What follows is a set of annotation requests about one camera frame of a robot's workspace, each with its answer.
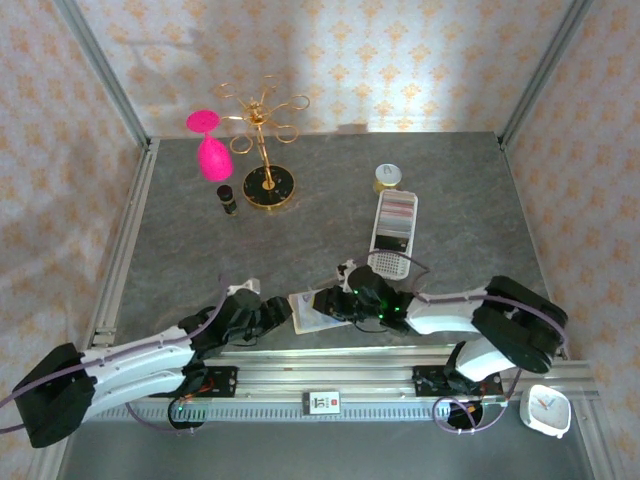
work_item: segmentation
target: white alarm clock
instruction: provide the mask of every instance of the white alarm clock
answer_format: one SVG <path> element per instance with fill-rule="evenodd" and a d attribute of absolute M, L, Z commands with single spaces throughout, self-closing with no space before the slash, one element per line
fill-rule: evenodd
<path fill-rule="evenodd" d="M 571 425 L 571 404 L 557 390 L 534 385 L 522 395 L 520 418 L 529 428 L 562 438 Z"/>

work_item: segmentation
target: clock face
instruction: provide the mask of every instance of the clock face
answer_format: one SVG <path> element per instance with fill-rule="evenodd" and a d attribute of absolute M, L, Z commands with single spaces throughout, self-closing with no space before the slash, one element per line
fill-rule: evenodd
<path fill-rule="evenodd" d="M 529 397 L 531 416 L 550 427 L 563 430 L 571 415 L 566 397 L 551 389 L 532 389 Z"/>

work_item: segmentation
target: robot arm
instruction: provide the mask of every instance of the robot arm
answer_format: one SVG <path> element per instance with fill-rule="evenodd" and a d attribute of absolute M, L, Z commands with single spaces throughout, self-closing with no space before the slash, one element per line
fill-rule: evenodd
<path fill-rule="evenodd" d="M 54 348 L 14 388 L 16 392 L 63 369 L 75 370 L 15 399 L 31 445 L 52 445 L 92 416 L 138 398 L 198 392 L 207 372 L 203 360 L 230 342 L 261 337 L 291 316 L 284 298 L 261 302 L 258 289 L 256 280 L 229 287 L 215 321 L 192 338 L 214 307 L 162 333 L 117 347 L 78 352 L 67 343 Z"/>
<path fill-rule="evenodd" d="M 447 378 L 437 379 L 453 395 L 512 367 L 546 373 L 564 342 L 567 314 L 508 277 L 494 277 L 488 286 L 469 292 L 430 296 L 396 291 L 371 267 L 352 262 L 338 267 L 338 276 L 342 285 L 318 292 L 314 309 L 349 322 L 378 317 L 400 335 L 482 335 L 458 344 L 448 362 L 454 368 Z"/>
<path fill-rule="evenodd" d="M 426 379 L 446 386 L 451 395 L 467 394 L 488 375 L 513 366 L 545 373 L 563 341 L 566 314 L 507 277 L 463 294 L 416 296 L 394 290 L 369 266 L 351 264 L 339 272 L 343 285 L 315 296 L 314 308 L 321 313 L 354 323 L 378 317 L 399 335 L 481 335 L 458 344 L 438 378 Z M 209 307 L 137 342 L 84 352 L 68 343 L 52 350 L 14 389 L 18 395 L 31 382 L 41 383 L 15 398 L 32 446 L 49 446 L 92 416 L 141 397 L 198 392 L 206 374 L 203 360 L 230 342 L 261 337 L 291 315 L 284 298 L 261 302 L 258 290 L 255 280 L 229 287 L 215 321 Z M 532 309 L 552 318 L 555 327 Z M 73 372 L 63 375 L 63 370 Z"/>

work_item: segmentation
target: pink wine glass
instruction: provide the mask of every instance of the pink wine glass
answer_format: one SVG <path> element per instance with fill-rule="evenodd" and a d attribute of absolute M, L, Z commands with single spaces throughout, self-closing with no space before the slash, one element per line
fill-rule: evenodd
<path fill-rule="evenodd" d="M 198 161 L 202 175 L 210 182 L 222 182 L 233 173 L 229 151 L 220 140 L 209 135 L 218 125 L 220 117 L 211 110 L 198 110 L 187 118 L 189 130 L 204 134 L 204 140 L 198 147 Z"/>

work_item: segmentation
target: paper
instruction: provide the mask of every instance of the paper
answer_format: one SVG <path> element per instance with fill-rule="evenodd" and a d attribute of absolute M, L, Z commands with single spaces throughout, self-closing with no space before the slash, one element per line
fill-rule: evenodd
<path fill-rule="evenodd" d="M 289 304 L 293 310 L 293 328 L 297 335 L 349 325 L 348 322 L 340 322 L 313 309 L 313 299 L 319 291 L 311 290 L 289 295 Z"/>

